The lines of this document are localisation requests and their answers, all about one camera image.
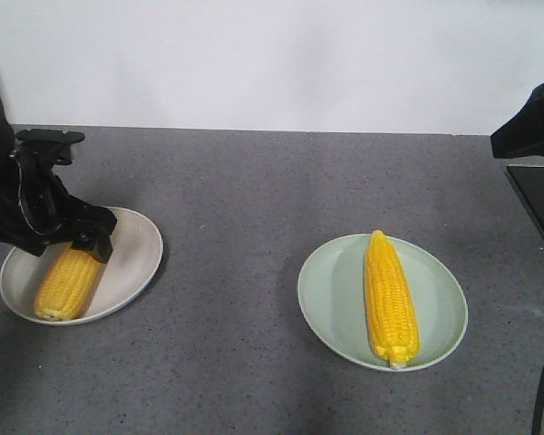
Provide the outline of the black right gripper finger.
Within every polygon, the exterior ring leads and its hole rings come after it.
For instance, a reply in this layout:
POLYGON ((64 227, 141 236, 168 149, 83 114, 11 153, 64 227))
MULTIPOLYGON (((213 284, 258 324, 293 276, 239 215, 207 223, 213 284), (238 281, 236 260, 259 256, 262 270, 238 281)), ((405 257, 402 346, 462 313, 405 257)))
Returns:
POLYGON ((544 157, 544 83, 513 118, 491 134, 491 149, 496 159, 544 157))

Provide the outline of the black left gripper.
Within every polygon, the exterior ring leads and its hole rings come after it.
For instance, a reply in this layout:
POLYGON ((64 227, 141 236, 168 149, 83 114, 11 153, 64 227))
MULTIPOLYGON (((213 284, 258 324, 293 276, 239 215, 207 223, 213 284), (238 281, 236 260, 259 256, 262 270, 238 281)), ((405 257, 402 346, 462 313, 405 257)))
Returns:
POLYGON ((73 163, 71 147, 85 135, 71 130, 25 129, 14 135, 0 161, 0 243, 41 256, 50 245, 69 243, 99 263, 112 255, 117 218, 104 207, 73 196, 54 174, 73 163))

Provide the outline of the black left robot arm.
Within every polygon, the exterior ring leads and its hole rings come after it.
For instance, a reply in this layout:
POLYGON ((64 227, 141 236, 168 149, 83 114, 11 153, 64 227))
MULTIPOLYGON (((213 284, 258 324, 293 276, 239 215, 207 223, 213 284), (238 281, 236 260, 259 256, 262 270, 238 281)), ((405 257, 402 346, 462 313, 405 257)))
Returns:
POLYGON ((116 217, 70 194, 53 172, 72 164, 71 147, 84 139, 78 131, 14 131, 0 98, 0 243, 33 256, 68 243, 100 263, 109 261, 116 217))

